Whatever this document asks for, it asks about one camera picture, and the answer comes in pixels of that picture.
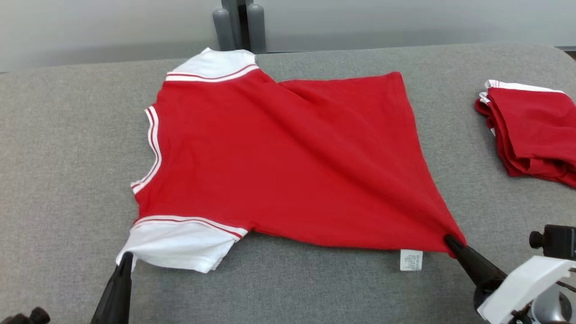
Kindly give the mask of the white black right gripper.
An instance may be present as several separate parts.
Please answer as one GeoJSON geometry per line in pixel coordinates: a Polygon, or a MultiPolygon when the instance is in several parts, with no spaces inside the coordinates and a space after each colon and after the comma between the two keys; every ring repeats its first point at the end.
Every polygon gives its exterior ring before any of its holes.
{"type": "Polygon", "coordinates": [[[447,234],[444,242],[479,291],[495,291],[477,311],[490,324],[508,324],[513,311],[520,312],[530,302],[549,299],[552,287],[570,276],[576,262],[533,256],[506,275],[476,250],[447,234]]]}

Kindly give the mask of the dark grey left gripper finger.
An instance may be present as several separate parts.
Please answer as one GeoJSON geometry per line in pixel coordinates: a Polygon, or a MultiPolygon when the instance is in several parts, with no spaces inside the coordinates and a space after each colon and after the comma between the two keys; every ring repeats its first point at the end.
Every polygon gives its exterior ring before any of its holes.
{"type": "Polygon", "coordinates": [[[111,275],[90,324],[128,324],[133,254],[125,252],[111,275]]]}

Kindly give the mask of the red shorts with white stripes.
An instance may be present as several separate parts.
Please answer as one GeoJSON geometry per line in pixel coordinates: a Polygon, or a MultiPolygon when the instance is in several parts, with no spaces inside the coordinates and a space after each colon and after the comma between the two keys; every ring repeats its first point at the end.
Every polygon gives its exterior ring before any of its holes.
{"type": "Polygon", "coordinates": [[[507,174],[576,189],[576,103],[545,87],[498,80],[484,86],[475,109],[486,119],[507,174]]]}

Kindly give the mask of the red jersey with white sleeves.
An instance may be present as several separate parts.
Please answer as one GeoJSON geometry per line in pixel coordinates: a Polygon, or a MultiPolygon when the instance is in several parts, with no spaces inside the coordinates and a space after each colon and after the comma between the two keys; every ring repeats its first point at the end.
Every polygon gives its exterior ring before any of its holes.
{"type": "Polygon", "coordinates": [[[466,244],[399,72],[276,81],[249,51],[204,49],[145,114],[154,162],[131,183],[138,216],[117,263],[208,273],[253,231],[329,248],[466,244]]]}

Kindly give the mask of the grey cylinder post foot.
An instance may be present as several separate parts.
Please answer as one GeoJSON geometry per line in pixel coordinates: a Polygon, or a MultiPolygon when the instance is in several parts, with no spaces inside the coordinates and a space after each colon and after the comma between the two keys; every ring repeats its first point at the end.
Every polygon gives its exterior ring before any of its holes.
{"type": "Polygon", "coordinates": [[[254,54],[266,54],[265,10],[255,3],[247,4],[246,9],[251,51],[254,54]]]}
{"type": "Polygon", "coordinates": [[[236,50],[236,37],[229,11],[224,8],[216,9],[212,12],[212,18],[220,51],[236,50]]]}

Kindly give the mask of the grey metal partition post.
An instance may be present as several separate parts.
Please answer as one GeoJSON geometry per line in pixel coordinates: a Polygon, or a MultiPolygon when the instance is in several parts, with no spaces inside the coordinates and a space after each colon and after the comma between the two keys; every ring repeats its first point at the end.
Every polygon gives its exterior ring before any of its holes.
{"type": "Polygon", "coordinates": [[[235,49],[251,51],[247,10],[253,2],[254,0],[221,0],[222,8],[229,13],[235,49]]]}

